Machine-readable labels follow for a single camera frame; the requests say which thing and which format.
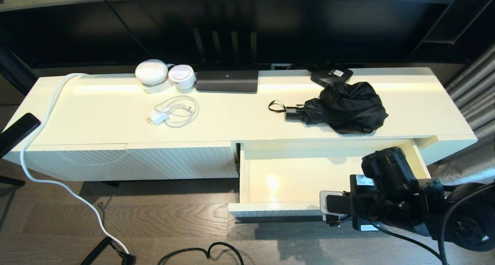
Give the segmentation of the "white fluted drawer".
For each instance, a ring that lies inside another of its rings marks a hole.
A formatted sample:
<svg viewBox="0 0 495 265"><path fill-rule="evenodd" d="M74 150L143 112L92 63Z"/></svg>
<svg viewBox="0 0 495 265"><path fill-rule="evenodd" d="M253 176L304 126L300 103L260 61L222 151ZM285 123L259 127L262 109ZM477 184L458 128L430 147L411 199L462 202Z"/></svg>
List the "white fluted drawer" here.
<svg viewBox="0 0 495 265"><path fill-rule="evenodd" d="M350 175L362 174L361 159L400 147L417 178L429 178L412 139L263 142L240 146L240 201L236 218L320 215L321 191L350 191Z"/></svg>

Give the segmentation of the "black umbrella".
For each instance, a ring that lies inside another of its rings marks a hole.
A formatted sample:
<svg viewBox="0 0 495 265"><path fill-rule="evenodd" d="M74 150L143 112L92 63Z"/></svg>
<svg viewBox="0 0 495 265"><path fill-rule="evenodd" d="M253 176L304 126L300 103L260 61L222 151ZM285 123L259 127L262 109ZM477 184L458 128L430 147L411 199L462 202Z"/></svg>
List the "black umbrella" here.
<svg viewBox="0 0 495 265"><path fill-rule="evenodd" d="M327 124L338 134L371 134L382 127L388 114L380 96L368 82L331 83L318 98L286 106L271 101L268 109L283 113L287 122L306 126Z"/></svg>

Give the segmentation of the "white tv cabinet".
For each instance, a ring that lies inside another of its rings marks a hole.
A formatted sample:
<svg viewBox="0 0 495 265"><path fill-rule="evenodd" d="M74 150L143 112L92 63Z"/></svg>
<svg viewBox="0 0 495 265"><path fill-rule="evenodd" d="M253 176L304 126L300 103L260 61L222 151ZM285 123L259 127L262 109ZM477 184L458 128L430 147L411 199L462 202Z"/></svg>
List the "white tv cabinet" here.
<svg viewBox="0 0 495 265"><path fill-rule="evenodd" d="M237 146L317 175L386 147L411 149L427 165L477 142L428 68L363 69L350 80L360 83L373 87L388 115L370 134L275 113L319 97L323 87L301 70L262 71L253 93L147 94L130 74L44 77L7 126L27 113L41 124L5 159L63 181L238 178Z"/></svg>

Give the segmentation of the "black set-top box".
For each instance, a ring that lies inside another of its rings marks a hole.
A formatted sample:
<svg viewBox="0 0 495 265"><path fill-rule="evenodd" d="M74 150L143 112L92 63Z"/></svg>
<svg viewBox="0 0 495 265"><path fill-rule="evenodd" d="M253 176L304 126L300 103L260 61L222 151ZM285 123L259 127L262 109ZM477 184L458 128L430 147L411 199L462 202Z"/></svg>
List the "black set-top box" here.
<svg viewBox="0 0 495 265"><path fill-rule="evenodd" d="M327 87L333 83L347 83L353 75L353 71L341 66L318 68L311 71L311 81Z"/></svg>

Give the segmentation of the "grey curtain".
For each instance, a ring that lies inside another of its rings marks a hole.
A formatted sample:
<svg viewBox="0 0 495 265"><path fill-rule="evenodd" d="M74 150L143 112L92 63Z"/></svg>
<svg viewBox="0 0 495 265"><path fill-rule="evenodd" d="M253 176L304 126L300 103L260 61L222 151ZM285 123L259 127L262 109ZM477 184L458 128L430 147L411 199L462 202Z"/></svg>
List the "grey curtain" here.
<svg viewBox="0 0 495 265"><path fill-rule="evenodd" d="M446 157L434 176L444 185L495 180L495 42L447 84L477 142Z"/></svg>

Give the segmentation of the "black television screen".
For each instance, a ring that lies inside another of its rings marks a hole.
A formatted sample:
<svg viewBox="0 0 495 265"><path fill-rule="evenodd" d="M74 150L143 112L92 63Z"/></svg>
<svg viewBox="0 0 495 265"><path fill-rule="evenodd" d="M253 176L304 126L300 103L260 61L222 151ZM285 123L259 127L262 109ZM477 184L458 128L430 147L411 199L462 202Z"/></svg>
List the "black television screen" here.
<svg viewBox="0 0 495 265"><path fill-rule="evenodd" d="M113 0L0 12L31 68L402 61L446 0Z"/></svg>

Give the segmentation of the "black router with antennas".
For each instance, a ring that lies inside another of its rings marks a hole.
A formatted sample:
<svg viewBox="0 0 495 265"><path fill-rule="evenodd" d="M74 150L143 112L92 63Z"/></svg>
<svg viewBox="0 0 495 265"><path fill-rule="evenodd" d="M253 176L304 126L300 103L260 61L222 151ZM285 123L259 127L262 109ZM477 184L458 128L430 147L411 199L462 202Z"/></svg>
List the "black router with antennas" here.
<svg viewBox="0 0 495 265"><path fill-rule="evenodd" d="M192 65L197 91L257 93L260 67L255 32L195 27L193 38L200 58Z"/></svg>

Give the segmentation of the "small white round device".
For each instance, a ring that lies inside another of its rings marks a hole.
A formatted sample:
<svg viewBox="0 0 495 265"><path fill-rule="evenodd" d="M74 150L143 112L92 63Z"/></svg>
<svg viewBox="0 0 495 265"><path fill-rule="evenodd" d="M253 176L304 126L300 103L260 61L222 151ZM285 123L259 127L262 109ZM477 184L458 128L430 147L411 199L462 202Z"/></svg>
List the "small white round device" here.
<svg viewBox="0 0 495 265"><path fill-rule="evenodd" d="M196 83L196 73L189 65L176 65L168 71L168 78L180 90L193 88Z"/></svg>

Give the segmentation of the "white charger plug adapter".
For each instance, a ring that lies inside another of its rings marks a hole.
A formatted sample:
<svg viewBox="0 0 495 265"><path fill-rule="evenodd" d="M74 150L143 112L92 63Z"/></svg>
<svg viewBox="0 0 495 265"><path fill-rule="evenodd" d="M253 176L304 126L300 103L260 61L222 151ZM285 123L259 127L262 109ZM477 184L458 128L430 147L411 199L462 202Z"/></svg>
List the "white charger plug adapter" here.
<svg viewBox="0 0 495 265"><path fill-rule="evenodd" d="M157 111L154 109L148 113L148 117L147 117L146 121L147 121L147 123L159 125L162 122L166 121L168 118L169 118L169 115L167 112Z"/></svg>

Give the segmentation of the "large white dome device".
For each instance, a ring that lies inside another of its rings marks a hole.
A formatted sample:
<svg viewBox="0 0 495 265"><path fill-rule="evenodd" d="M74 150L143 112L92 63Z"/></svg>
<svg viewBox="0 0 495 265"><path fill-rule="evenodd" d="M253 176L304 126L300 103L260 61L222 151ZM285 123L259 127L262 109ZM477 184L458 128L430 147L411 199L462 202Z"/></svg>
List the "large white dome device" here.
<svg viewBox="0 0 495 265"><path fill-rule="evenodd" d="M138 64L135 76L143 85L157 85L166 80L168 71L163 61L150 59Z"/></svg>

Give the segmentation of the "black chair leg bar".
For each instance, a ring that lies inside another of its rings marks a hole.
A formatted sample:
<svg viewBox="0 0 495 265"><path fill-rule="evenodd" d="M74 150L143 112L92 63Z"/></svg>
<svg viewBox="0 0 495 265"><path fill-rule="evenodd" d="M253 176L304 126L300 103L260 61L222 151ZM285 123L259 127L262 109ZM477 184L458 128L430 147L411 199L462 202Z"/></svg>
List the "black chair leg bar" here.
<svg viewBox="0 0 495 265"><path fill-rule="evenodd" d="M26 182L23 180L13 179L5 176L0 176L0 183L17 187L23 187L26 184Z"/></svg>

